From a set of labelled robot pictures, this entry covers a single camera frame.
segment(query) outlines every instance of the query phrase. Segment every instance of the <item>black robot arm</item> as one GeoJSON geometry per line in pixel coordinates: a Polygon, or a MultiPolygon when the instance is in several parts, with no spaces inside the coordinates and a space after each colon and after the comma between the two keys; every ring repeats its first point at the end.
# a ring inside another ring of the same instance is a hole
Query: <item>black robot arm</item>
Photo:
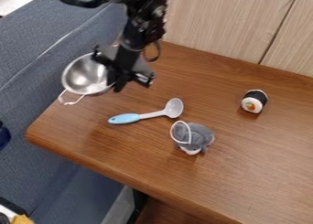
{"type": "MultiPolygon", "coordinates": [[[[109,84],[114,83],[114,90],[119,92],[130,80],[138,80],[134,74],[134,67],[140,53],[145,51],[151,43],[156,45],[158,55],[147,61],[155,61],[160,55],[158,40],[165,34],[165,14],[167,0],[92,0],[84,2],[80,0],[60,0],[68,5],[82,7],[98,7],[107,2],[124,4],[127,8],[128,20],[120,38],[120,45],[113,60],[105,58],[96,48],[93,58],[109,67],[109,84]]],[[[150,77],[139,79],[139,83],[149,86],[156,75],[151,72],[150,77]]]]}

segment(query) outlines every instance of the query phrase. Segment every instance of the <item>sushi roll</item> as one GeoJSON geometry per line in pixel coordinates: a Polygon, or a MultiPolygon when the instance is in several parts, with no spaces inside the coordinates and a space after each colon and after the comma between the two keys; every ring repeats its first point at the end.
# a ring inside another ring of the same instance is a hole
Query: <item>sushi roll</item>
{"type": "Polygon", "coordinates": [[[264,91],[250,90],[245,93],[242,107],[247,112],[259,113],[265,107],[268,97],[264,91]]]}

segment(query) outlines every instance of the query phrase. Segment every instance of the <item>white spoon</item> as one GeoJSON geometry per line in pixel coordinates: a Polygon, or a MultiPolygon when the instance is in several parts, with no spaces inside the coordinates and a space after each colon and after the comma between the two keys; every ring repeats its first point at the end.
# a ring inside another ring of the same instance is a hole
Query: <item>white spoon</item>
{"type": "Polygon", "coordinates": [[[111,124],[126,124],[138,122],[142,119],[155,118],[159,116],[167,116],[169,118],[178,118],[184,110],[184,104],[179,98],[173,98],[167,102],[167,106],[163,111],[151,112],[145,114],[125,113],[117,115],[109,119],[111,124]]]}

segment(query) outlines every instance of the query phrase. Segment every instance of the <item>wooden tabletop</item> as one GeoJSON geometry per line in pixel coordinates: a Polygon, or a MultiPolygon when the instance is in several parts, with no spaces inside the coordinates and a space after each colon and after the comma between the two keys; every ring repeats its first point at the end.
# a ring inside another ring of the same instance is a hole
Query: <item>wooden tabletop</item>
{"type": "Polygon", "coordinates": [[[151,66],[150,89],[55,101],[28,141],[212,223],[313,223],[313,79],[167,43],[151,66]],[[240,108],[250,89],[269,96],[259,115],[240,108]],[[167,117],[107,122],[173,97],[185,103],[180,120],[216,133],[207,154],[178,150],[167,117]]]}

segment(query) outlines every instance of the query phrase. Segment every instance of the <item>cable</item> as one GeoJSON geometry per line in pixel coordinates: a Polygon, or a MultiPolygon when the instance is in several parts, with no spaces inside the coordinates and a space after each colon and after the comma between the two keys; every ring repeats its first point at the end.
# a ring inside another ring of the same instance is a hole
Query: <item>cable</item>
{"type": "Polygon", "coordinates": [[[96,8],[100,5],[109,2],[108,0],[91,0],[91,1],[81,1],[81,0],[60,0],[62,3],[67,5],[75,5],[84,8],[96,8]]]}

